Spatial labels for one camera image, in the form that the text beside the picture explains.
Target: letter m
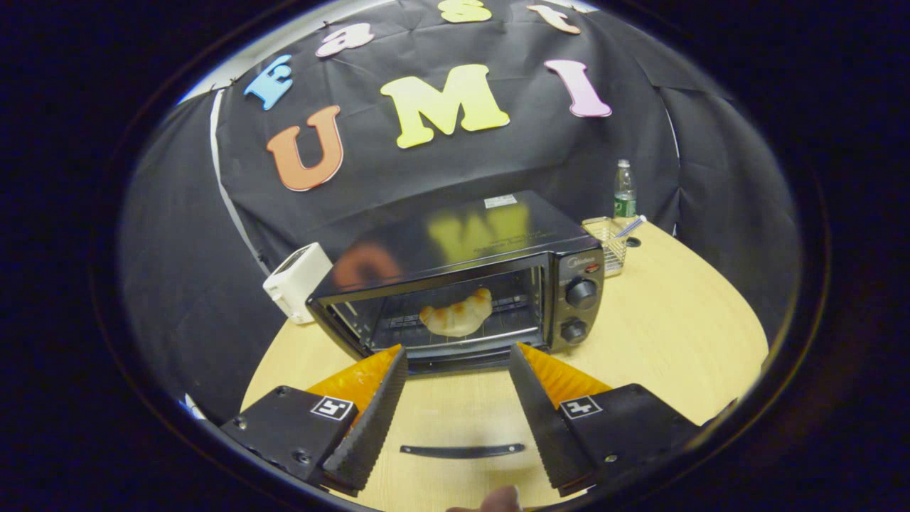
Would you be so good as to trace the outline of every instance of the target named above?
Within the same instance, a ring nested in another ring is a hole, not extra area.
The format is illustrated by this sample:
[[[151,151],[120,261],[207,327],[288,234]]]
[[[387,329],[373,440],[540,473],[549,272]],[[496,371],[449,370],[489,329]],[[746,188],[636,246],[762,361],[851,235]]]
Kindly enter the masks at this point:
[[[395,101],[401,123],[400,148],[411,148],[433,140],[432,128],[423,125],[420,114],[446,135],[455,131],[459,107],[464,108],[461,127],[468,131],[498,128],[509,124],[487,84],[490,70],[481,64],[454,67],[439,92],[417,77],[393,80],[379,90]]]

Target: black knob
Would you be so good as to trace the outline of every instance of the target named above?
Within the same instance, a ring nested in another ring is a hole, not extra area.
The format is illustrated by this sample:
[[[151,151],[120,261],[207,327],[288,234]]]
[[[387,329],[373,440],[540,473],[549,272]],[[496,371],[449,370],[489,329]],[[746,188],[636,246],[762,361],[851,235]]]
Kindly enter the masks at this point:
[[[587,279],[569,285],[566,302],[580,310],[590,309],[597,303],[597,285]]]
[[[588,336],[588,324],[578,320],[569,320],[562,325],[562,339],[570,345],[575,345],[584,341]]]

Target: croissant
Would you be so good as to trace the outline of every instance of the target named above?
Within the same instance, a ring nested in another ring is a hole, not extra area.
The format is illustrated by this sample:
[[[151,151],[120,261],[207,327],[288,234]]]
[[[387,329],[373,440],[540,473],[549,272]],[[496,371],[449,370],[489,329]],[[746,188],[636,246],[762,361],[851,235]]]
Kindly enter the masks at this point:
[[[467,336],[480,329],[480,325],[493,313],[493,295],[486,288],[478,288],[461,302],[434,309],[427,306],[420,310],[420,321],[431,333],[440,336]]]

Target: green bottle label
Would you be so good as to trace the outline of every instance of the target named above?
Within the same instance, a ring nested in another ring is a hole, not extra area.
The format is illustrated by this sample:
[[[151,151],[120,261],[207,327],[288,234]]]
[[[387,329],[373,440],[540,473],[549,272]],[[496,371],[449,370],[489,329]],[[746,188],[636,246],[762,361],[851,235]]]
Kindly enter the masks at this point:
[[[635,200],[613,199],[613,217],[634,217]]]

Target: wire basket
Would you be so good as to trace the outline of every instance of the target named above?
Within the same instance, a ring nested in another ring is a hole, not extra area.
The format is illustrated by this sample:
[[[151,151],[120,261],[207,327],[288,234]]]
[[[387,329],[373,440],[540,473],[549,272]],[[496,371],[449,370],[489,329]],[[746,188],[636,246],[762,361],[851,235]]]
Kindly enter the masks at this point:
[[[622,272],[625,263],[626,241],[628,236],[619,239],[613,237],[620,229],[611,222],[610,217],[597,217],[581,222],[581,226],[591,236],[601,241],[603,246],[603,277],[610,277]]]

